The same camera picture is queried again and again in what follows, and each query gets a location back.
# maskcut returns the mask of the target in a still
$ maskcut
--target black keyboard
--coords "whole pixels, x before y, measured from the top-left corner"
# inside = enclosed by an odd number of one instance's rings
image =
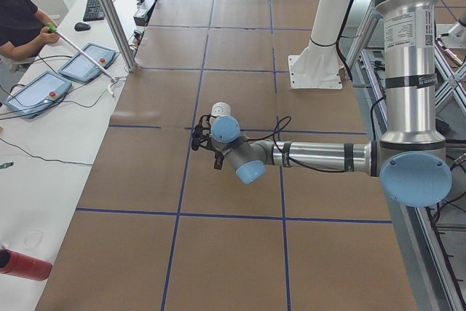
[[[84,12],[82,20],[84,22],[96,21],[103,20],[104,17],[105,14],[103,13],[99,0],[87,0],[86,11]]]

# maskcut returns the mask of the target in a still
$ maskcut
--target red cylinder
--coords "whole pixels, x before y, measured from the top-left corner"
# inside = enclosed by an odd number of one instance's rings
[[[9,249],[0,250],[0,273],[30,280],[46,280],[51,270],[52,264],[47,261]]]

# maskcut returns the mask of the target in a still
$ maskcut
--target hand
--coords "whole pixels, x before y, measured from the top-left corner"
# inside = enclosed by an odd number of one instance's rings
[[[56,43],[58,42],[58,39],[60,38],[58,34],[50,33],[50,28],[48,27],[43,27],[43,29],[41,29],[41,33],[39,34],[39,37],[44,44]]]

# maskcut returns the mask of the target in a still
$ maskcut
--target white pole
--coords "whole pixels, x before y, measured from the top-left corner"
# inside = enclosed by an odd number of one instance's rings
[[[293,89],[341,89],[336,41],[351,0],[319,0],[309,45],[288,56]]]

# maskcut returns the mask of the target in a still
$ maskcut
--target light blue joint cap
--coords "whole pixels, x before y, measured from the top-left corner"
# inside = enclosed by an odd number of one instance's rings
[[[232,142],[240,136],[240,123],[232,116],[221,116],[215,120],[210,132],[215,141]]]
[[[384,164],[380,181],[386,194],[409,207],[429,207],[450,192],[451,171],[431,153],[397,154]]]
[[[244,185],[250,184],[257,178],[260,178],[265,172],[265,165],[260,160],[253,160],[236,169],[236,175],[241,179]]]

